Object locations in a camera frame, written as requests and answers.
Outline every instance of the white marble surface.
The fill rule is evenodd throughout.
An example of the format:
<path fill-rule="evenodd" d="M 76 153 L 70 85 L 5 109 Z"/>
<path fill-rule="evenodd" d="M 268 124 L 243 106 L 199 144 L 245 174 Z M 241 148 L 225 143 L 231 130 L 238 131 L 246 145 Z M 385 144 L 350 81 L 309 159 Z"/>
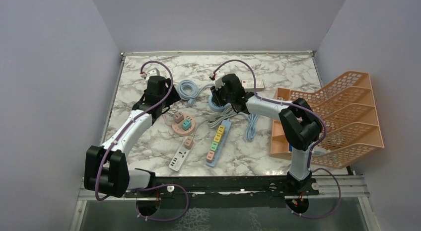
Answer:
<path fill-rule="evenodd" d="M 212 55 L 212 56 L 130 56 L 126 57 L 121 75 L 106 138 L 127 119 L 132 105 L 137 102 L 146 88 L 140 77 L 140 67 L 149 60 L 165 63 L 172 71 L 177 82 L 184 78 L 192 79 L 199 87 L 211 82 L 209 75 L 222 62 L 230 59 L 241 59 L 255 71 L 258 79 L 263 79 L 266 89 L 260 95 L 273 97 L 277 87 L 286 87 L 303 91 L 315 91 L 320 82 L 309 55 Z M 160 65 L 148 65 L 164 71 Z M 252 79 L 251 73 L 240 63 L 229 63 L 222 67 L 226 74 L 236 73 L 240 79 Z M 172 106 L 170 113 L 178 110 L 194 116 L 196 122 L 205 120 L 215 114 L 208 107 L 209 89 L 200 94 L 195 105 L 190 107 L 186 101 Z M 256 123 L 256 137 L 248 142 L 244 133 L 248 122 L 242 116 L 231 119 L 232 127 L 215 168 L 205 165 L 206 155 L 216 129 L 209 129 L 203 124 L 199 127 L 195 144 L 179 172 L 168 168 L 170 160 L 177 151 L 182 137 L 176 135 L 172 128 L 159 118 L 139 139 L 130 152 L 127 161 L 129 169 L 142 168 L 156 172 L 158 176 L 223 176 L 223 175 L 285 175 L 290 161 L 268 156 L 270 149 L 272 122 L 261 116 Z M 334 174 L 346 174 L 346 170 L 334 170 Z"/>

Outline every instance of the light purple wall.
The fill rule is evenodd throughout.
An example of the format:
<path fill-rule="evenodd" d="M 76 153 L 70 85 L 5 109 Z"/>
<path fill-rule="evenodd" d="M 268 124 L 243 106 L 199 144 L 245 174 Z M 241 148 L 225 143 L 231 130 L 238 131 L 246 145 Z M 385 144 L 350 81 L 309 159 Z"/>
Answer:
<path fill-rule="evenodd" d="M 316 54 L 327 83 L 369 72 L 385 149 L 355 168 L 382 230 L 420 230 L 421 0 L 346 0 Z"/>
<path fill-rule="evenodd" d="M 92 0 L 0 0 L 0 230 L 68 230 L 120 54 Z"/>
<path fill-rule="evenodd" d="M 121 51 L 316 50 L 345 0 L 93 0 Z"/>

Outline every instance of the power cord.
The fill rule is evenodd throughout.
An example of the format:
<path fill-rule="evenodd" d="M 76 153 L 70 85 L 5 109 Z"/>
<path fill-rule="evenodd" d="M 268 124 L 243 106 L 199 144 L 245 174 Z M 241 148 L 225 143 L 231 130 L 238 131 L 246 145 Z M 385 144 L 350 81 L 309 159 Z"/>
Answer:
<path fill-rule="evenodd" d="M 168 120 L 167 120 L 167 117 L 165 116 L 165 114 L 162 114 L 161 115 L 162 116 L 162 118 L 164 119 L 164 123 L 167 125 L 167 126 L 172 126 L 172 124 L 170 123 L 170 122 L 168 122 Z"/>
<path fill-rule="evenodd" d="M 259 115 L 257 114 L 246 115 L 244 113 L 238 113 L 238 114 L 245 117 L 249 121 L 249 125 L 247 126 L 246 133 L 245 133 L 245 138 L 249 142 L 253 141 L 256 135 L 256 122 L 259 119 Z M 221 124 L 223 120 L 230 119 L 234 117 L 235 115 L 237 115 L 237 113 L 234 111 L 234 109 L 232 109 L 231 106 L 226 107 L 221 114 L 213 116 L 199 123 L 195 131 L 193 132 L 192 137 L 194 138 L 194 136 L 196 135 L 196 131 L 198 130 L 199 126 L 202 125 L 203 123 L 207 122 L 209 128 L 216 128 Z"/>
<path fill-rule="evenodd" d="M 180 81 L 178 83 L 178 94 L 180 95 L 180 98 L 182 100 L 187 100 L 188 104 L 190 106 L 192 106 L 193 104 L 195 104 L 196 102 L 196 98 L 199 97 L 199 94 L 205 89 L 205 88 L 209 88 L 212 87 L 213 83 L 208 83 L 205 86 L 203 86 L 202 88 L 199 89 L 199 87 L 197 86 L 197 84 L 195 84 L 192 80 L 190 79 L 183 79 L 182 81 Z"/>

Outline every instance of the black metal base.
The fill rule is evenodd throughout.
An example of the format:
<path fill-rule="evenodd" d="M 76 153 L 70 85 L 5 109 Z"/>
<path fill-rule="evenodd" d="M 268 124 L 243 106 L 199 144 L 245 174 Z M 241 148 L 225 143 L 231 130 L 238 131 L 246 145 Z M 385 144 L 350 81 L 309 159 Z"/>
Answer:
<path fill-rule="evenodd" d="M 287 184 L 286 184 L 286 188 L 288 191 L 290 192 L 306 192 L 309 189 L 313 189 L 311 188 L 311 184 L 313 184 L 314 182 L 316 182 L 315 179 L 311 178 L 311 173 L 308 174 L 308 176 L 306 178 L 304 178 L 303 180 L 296 180 L 289 172 L 286 174 L 286 179 L 287 179 Z"/>
<path fill-rule="evenodd" d="M 308 199 L 303 199 L 302 201 L 300 199 L 286 200 L 286 205 L 294 212 L 303 214 L 308 210 L 309 201 Z"/>
<path fill-rule="evenodd" d="M 140 201 L 136 202 L 136 209 L 143 216 L 151 216 L 158 210 L 155 201 Z"/>
<path fill-rule="evenodd" d="M 285 208 L 285 196 L 318 195 L 311 184 L 311 178 L 301 190 L 288 187 L 287 176 L 217 176 L 217 177 L 156 177 L 153 186 L 178 184 L 189 193 L 190 208 L 244 208 L 271 207 Z M 236 192 L 221 194 L 219 192 Z M 157 191 L 125 194 L 126 198 L 156 197 Z M 181 209 L 186 205 L 186 197 L 177 187 L 173 192 L 166 188 L 159 190 L 160 209 Z"/>

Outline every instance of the round power strip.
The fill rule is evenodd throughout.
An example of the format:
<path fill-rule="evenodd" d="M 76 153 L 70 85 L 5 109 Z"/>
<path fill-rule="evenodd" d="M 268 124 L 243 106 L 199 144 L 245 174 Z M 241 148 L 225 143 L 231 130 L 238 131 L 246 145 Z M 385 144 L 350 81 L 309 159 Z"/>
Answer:
<path fill-rule="evenodd" d="M 174 129 L 174 132 L 177 134 L 177 135 L 179 135 L 180 137 L 185 137 L 185 136 L 188 136 L 188 135 L 190 135 L 190 134 L 192 134 L 193 133 L 193 131 L 195 130 L 195 119 L 193 118 L 193 116 L 192 115 L 190 115 L 190 114 L 187 114 L 187 113 L 183 113 L 183 115 L 184 115 L 184 119 L 181 121 L 181 122 L 179 122 L 179 123 L 176 123 L 174 120 L 172 121 L 172 129 Z M 192 126 L 189 128 L 189 129 L 187 129 L 187 130 L 184 130 L 182 127 L 181 127 L 181 124 L 184 122 L 184 120 L 186 120 L 186 119 L 190 119 L 191 121 L 192 121 Z"/>

